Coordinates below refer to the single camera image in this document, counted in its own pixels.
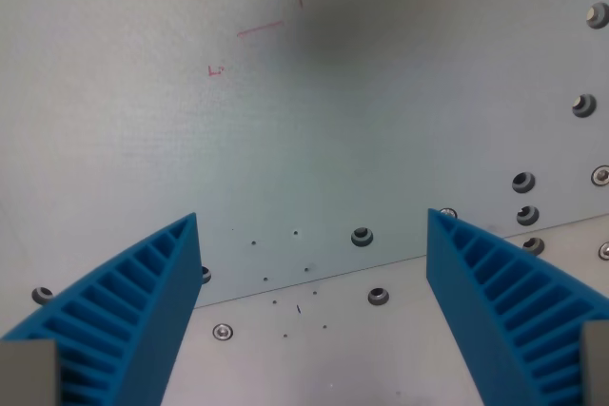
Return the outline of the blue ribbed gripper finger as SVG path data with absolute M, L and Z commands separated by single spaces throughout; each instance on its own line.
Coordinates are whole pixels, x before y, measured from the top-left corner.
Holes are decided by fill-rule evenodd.
M 86 274 L 3 338 L 57 344 L 63 405 L 158 405 L 202 284 L 190 213 Z
M 581 329 L 607 318 L 605 296 L 435 209 L 426 278 L 484 404 L 583 404 Z

